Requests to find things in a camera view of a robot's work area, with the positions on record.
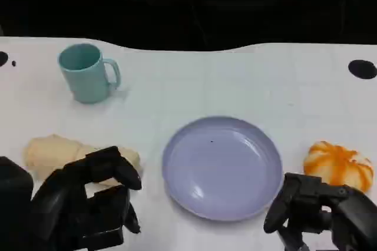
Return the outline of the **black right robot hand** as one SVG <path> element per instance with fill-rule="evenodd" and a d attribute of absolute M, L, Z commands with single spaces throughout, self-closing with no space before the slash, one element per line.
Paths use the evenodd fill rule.
<path fill-rule="evenodd" d="M 303 233 L 332 233 L 337 250 L 376 250 L 376 205 L 358 189 L 320 177 L 286 173 L 263 230 L 276 232 L 285 250 L 308 250 Z"/>

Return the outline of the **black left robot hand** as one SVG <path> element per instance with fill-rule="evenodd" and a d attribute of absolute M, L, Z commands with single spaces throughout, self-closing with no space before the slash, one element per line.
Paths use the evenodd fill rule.
<path fill-rule="evenodd" d="M 141 190 L 137 170 L 116 146 L 55 170 L 31 201 L 31 250 L 102 250 L 138 234 L 130 190 Z"/>

